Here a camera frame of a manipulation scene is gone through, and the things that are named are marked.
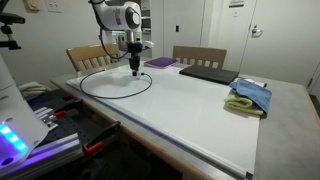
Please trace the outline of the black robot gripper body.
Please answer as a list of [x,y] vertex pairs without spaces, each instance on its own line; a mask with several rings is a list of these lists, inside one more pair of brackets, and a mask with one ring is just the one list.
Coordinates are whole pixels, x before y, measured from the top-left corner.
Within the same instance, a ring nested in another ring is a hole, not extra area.
[[129,58],[130,68],[132,70],[138,70],[140,65],[139,54],[142,52],[141,43],[128,43],[128,52],[131,54]]

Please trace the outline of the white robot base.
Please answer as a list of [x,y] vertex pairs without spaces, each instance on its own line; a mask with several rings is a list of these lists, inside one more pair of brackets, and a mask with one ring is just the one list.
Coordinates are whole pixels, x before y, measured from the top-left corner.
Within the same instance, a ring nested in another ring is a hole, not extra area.
[[23,163],[49,132],[30,108],[0,55],[0,175]]

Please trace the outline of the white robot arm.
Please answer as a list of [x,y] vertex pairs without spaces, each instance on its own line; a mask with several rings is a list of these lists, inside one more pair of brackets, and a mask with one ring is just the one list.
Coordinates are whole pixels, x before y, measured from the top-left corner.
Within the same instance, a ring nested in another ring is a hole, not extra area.
[[137,76],[142,52],[141,8],[135,2],[124,2],[121,6],[109,6],[106,0],[89,0],[96,20],[104,31],[125,31],[127,51],[131,54],[129,65],[132,75]]

